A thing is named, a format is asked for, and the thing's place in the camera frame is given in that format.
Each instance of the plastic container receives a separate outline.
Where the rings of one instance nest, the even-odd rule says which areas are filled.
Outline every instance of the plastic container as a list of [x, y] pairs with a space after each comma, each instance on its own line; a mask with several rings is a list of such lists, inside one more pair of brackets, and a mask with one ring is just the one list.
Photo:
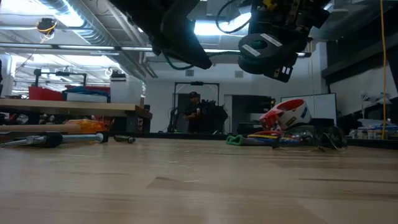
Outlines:
[[80, 119], [80, 120], [69, 120], [65, 124], [80, 125], [80, 132], [82, 134], [94, 134], [97, 133], [98, 131], [107, 131], [105, 124], [100, 121]]
[[30, 100], [50, 100], [50, 101], [65, 101], [62, 93], [58, 91], [49, 90], [47, 88], [30, 86], [29, 87]]
[[140, 105], [142, 82], [133, 78], [111, 81], [111, 103], [132, 103]]
[[107, 103], [108, 102], [108, 98], [106, 96], [99, 96], [99, 95], [68, 93], [67, 101], [72, 101], [72, 102], [90, 102], [90, 103]]

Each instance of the man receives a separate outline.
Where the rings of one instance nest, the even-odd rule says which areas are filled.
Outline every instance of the man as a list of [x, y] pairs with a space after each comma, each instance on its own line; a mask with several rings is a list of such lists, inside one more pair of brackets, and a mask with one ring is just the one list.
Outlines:
[[189, 121], [188, 132], [200, 133], [203, 127], [200, 97], [197, 92], [193, 91], [189, 94], [189, 98], [191, 103], [184, 112], [184, 119]]

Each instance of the yellow cable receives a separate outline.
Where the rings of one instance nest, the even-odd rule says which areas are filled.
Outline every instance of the yellow cable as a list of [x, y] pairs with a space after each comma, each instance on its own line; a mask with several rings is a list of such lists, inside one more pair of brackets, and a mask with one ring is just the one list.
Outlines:
[[52, 26], [52, 27], [50, 27], [48, 29], [41, 30], [41, 29], [38, 28], [38, 25], [39, 25], [39, 23], [36, 24], [36, 28], [37, 28], [38, 31], [41, 31], [41, 32], [51, 31], [52, 29], [54, 29], [57, 26], [57, 24], [54, 24], [54, 26]]
[[259, 135], [259, 134], [249, 134], [248, 138], [265, 138], [265, 139], [277, 139], [277, 136], [266, 136], [266, 135]]
[[381, 12], [381, 40], [383, 45], [383, 131], [381, 139], [386, 138], [386, 123], [387, 123], [387, 110], [386, 110], [386, 64], [387, 64], [387, 53], [386, 53], [386, 39], [384, 38], [384, 9], [383, 0], [380, 0], [380, 12]]

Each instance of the pipe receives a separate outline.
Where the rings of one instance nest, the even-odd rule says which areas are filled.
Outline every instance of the pipe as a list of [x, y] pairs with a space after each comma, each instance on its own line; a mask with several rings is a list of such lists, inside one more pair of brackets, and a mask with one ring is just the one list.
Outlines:
[[[27, 25], [1, 25], [0, 30], [36, 30], [36, 26]], [[65, 31], [92, 31], [93, 29], [86, 29], [83, 27], [57, 27], [57, 30]]]
[[[95, 17], [90, 9], [81, 0], [36, 0], [47, 8], [55, 11], [54, 16], [69, 15], [70, 10], [74, 10], [77, 15], [84, 21], [82, 28], [90, 30], [75, 31], [79, 36], [85, 39], [91, 45], [119, 45], [113, 36], [105, 29], [104, 25]], [[121, 52], [120, 55], [112, 55], [109, 58], [115, 60], [124, 70], [145, 81], [145, 74], [141, 66], [133, 61], [127, 53]]]

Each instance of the electrical wiring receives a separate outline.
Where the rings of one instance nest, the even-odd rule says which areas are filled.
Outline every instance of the electrical wiring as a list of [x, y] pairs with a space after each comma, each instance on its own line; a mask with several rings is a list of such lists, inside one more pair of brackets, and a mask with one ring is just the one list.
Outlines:
[[380, 0], [380, 12], [381, 12], [381, 40], [383, 47], [383, 130], [381, 134], [381, 139], [386, 138], [386, 123], [387, 123], [387, 110], [386, 110], [386, 91], [387, 91], [387, 81], [386, 81], [386, 64], [387, 64], [387, 52], [386, 52], [386, 38], [384, 37], [384, 8], [383, 0]]
[[[191, 69], [191, 68], [194, 67], [194, 65], [188, 65], [186, 67], [177, 67], [171, 62], [171, 60], [170, 60], [170, 58], [169, 58], [169, 56], [167, 54], [163, 53], [163, 55], [166, 58], [167, 63], [175, 70], [182, 71], [182, 70], [187, 70], [187, 69]], [[217, 52], [217, 53], [208, 54], [209, 57], [214, 57], [214, 56], [217, 56], [217, 55], [241, 55], [241, 53], [240, 52], [225, 51], [225, 52]]]
[[38, 23], [36, 23], [36, 28], [37, 28], [37, 30], [38, 30], [39, 32], [48, 32], [48, 33], [47, 33], [47, 35], [48, 35], [51, 31], [53, 31], [53, 30], [55, 29], [55, 27], [57, 26], [57, 24], [58, 24], [58, 21], [55, 22], [54, 25], [53, 25], [52, 27], [48, 28], [48, 29], [39, 29], [39, 22], [38, 22]]
[[234, 2], [236, 2], [236, 0], [230, 0], [230, 1], [228, 1], [224, 6], [222, 6], [222, 7], [219, 9], [219, 11], [218, 11], [218, 13], [217, 13], [217, 16], [216, 16], [216, 26], [217, 26], [218, 30], [220, 30], [221, 32], [223, 32], [223, 33], [225, 33], [225, 34], [233, 34], [233, 33], [237, 32], [237, 31], [243, 29], [243, 27], [247, 26], [247, 25], [250, 23], [250, 20], [251, 20], [251, 19], [248, 19], [248, 21], [246, 21], [243, 25], [241, 25], [241, 26], [239, 26], [238, 28], [236, 28], [236, 29], [234, 29], [234, 30], [231, 30], [231, 31], [225, 31], [225, 30], [223, 30], [223, 29], [220, 27], [220, 22], [219, 22], [219, 20], [220, 20], [220, 15], [221, 15], [221, 13], [224, 11], [225, 8], [227, 8], [230, 4], [232, 4], [232, 3], [234, 3]]
[[[47, 39], [42, 39], [42, 40], [40, 41], [40, 44], [43, 44], [46, 40], [47, 40]], [[35, 54], [36, 51], [37, 51], [37, 49], [34, 50], [34, 52], [25, 60], [24, 63], [22, 63], [18, 68], [15, 69], [15, 71], [14, 71], [13, 74], [16, 74], [16, 73], [19, 72], [23, 67], [25, 67], [26, 63], [33, 57], [33, 54]]]
[[190, 68], [193, 68], [194, 67], [194, 65], [188, 65], [188, 66], [186, 66], [186, 67], [177, 67], [177, 66], [175, 66], [173, 63], [172, 63], [172, 61], [170, 60], [170, 58], [169, 58], [169, 56], [167, 55], [167, 54], [163, 54], [164, 55], [164, 57], [166, 58], [166, 61], [167, 61], [167, 63], [173, 68], [173, 69], [175, 69], [175, 70], [187, 70], [187, 69], [190, 69]]

